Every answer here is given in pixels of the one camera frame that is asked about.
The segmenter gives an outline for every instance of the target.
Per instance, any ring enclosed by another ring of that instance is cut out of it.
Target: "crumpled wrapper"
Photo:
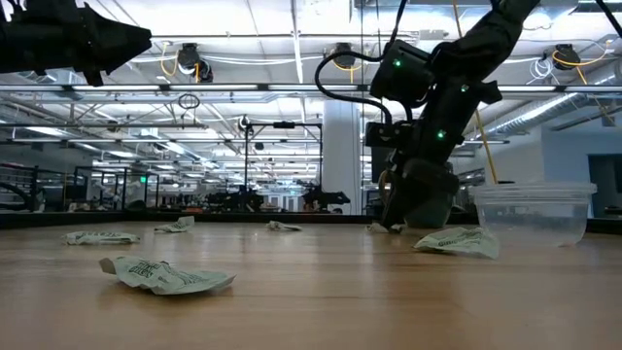
[[[108,231],[77,231],[67,233],[60,238],[69,245],[131,244],[140,242],[140,238],[134,234]]]
[[[235,278],[222,272],[180,271],[168,262],[150,262],[136,257],[102,259],[99,265],[103,272],[117,275],[129,287],[149,289],[158,296],[219,290]]]
[[[496,259],[500,244],[497,237],[482,228],[449,228],[421,239],[414,248],[450,253],[466,253],[477,257]]]
[[[194,217],[179,218],[177,223],[170,225],[162,225],[154,228],[155,231],[167,232],[167,233],[179,233],[187,232],[194,226]]]
[[[279,223],[279,222],[269,222],[268,225],[266,225],[265,227],[268,230],[273,230],[273,231],[284,231],[284,230],[298,231],[298,230],[302,230],[302,227],[298,227],[298,226],[294,226],[294,225],[285,225],[285,224]]]
[[[382,225],[378,223],[373,223],[367,226],[366,228],[367,228],[367,231],[371,233],[389,233],[389,231],[386,228],[384,228]],[[403,227],[400,225],[391,226],[391,230],[396,231],[396,232],[401,232],[402,229]]]

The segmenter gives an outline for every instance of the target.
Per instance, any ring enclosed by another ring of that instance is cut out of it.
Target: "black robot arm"
[[[392,189],[382,226],[437,197],[454,195],[458,178],[445,163],[480,102],[501,100],[497,82],[482,83],[511,54],[523,21],[538,0],[505,0],[473,26],[464,38],[438,45],[431,54],[396,41],[374,77],[370,93],[400,102],[407,112],[427,103],[421,117],[405,122],[369,123],[366,146],[395,149],[387,172]]]
[[[101,86],[101,71],[110,74],[152,46],[148,29],[103,18],[75,0],[28,0],[26,10],[10,3],[11,21],[0,7],[0,73],[73,67]]]

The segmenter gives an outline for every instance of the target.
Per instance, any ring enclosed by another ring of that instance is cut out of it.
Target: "clear plastic container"
[[[583,238],[596,185],[533,183],[473,188],[479,224],[501,244],[569,246]]]

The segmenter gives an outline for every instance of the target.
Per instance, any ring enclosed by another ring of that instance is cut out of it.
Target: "white column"
[[[357,106],[342,101],[324,102],[324,165],[322,183],[325,192],[344,192],[351,204],[340,207],[344,215],[361,215],[361,116]]]

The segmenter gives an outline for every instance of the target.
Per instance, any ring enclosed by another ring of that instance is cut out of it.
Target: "table surface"
[[[0,231],[0,349],[622,348],[622,236],[490,261],[417,253],[416,236],[363,226],[160,224]],[[142,242],[61,244],[80,229]],[[158,297],[100,271],[128,255],[237,278],[217,296]]]

